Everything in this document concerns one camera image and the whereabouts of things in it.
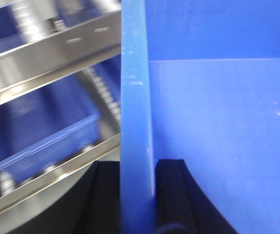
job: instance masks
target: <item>storage shelf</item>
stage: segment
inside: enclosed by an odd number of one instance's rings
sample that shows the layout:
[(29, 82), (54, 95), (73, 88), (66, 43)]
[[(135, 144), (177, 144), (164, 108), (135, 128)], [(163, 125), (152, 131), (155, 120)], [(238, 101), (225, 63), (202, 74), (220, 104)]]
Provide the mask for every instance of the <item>storage shelf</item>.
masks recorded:
[(91, 150), (79, 154), (73, 159), (54, 168), (52, 171), (19, 187), (10, 194), (0, 197), (0, 214), (79, 170), (89, 167), (94, 161), (102, 159), (109, 153), (119, 149), (119, 147), (120, 134), (116, 134), (110, 139), (96, 145)]
[(120, 54), (120, 11), (0, 54), (0, 105)]

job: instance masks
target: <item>black rubber strip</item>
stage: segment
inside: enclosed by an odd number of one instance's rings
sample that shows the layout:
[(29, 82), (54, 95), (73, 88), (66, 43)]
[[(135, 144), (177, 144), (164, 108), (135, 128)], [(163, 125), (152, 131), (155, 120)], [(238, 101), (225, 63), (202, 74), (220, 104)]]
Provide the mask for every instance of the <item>black rubber strip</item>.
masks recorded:
[[(189, 234), (237, 234), (200, 189), (184, 160), (162, 159), (156, 166), (157, 223), (179, 223)], [(165, 230), (164, 234), (183, 233)]]
[(119, 162), (100, 162), (93, 190), (75, 234), (119, 234)]

